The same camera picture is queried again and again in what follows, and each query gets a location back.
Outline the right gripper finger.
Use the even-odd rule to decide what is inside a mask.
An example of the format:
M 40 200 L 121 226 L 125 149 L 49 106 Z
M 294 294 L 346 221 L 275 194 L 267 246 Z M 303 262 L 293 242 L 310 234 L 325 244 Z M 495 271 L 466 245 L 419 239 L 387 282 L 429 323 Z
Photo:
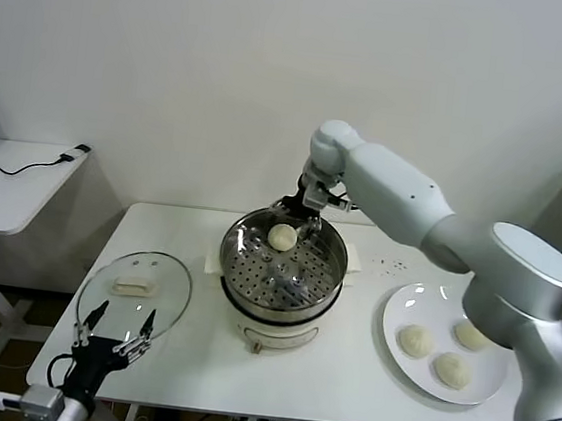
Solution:
M 306 241 L 312 236 L 320 233 L 322 227 L 321 216 L 314 215 L 309 216 L 305 221 L 298 227 L 298 239 L 299 241 Z
M 285 207 L 282 198 L 276 200 L 267 207 L 267 227 L 272 228 L 278 224 L 285 224 L 287 222 L 288 209 Z

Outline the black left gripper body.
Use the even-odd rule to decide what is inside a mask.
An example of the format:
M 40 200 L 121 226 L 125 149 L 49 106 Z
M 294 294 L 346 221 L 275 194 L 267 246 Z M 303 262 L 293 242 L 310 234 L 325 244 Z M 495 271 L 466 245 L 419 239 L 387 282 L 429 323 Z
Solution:
M 109 373 L 125 369 L 125 356 L 115 352 L 119 341 L 91 336 L 86 346 L 72 349 L 75 367 L 66 376 L 63 393 L 71 399 L 89 400 Z

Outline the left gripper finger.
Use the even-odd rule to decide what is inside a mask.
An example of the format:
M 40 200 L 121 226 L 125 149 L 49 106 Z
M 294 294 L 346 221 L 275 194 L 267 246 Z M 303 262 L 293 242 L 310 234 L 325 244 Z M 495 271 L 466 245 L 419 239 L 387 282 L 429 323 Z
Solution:
M 113 348 L 113 353 L 126 359 L 126 361 L 134 362 L 141 358 L 150 348 L 151 333 L 153 332 L 153 324 L 156 311 L 153 310 L 147 316 L 145 322 L 140 328 L 140 332 L 136 337 L 128 341 L 119 343 Z
M 101 320 L 105 311 L 108 307 L 108 301 L 104 301 L 97 308 L 90 311 L 83 322 L 76 322 L 74 324 L 75 335 L 73 338 L 73 347 L 87 347 L 88 339 L 91 336 L 92 331 L 97 326 L 98 322 Z

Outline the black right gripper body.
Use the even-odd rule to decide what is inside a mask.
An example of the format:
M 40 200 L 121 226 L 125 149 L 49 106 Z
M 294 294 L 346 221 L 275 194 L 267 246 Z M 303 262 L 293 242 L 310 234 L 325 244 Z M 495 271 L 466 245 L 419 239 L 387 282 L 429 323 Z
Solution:
M 290 217 L 300 219 L 318 218 L 321 215 L 323 206 L 319 202 L 307 198 L 307 187 L 298 183 L 294 195 L 284 195 L 280 199 L 281 210 Z

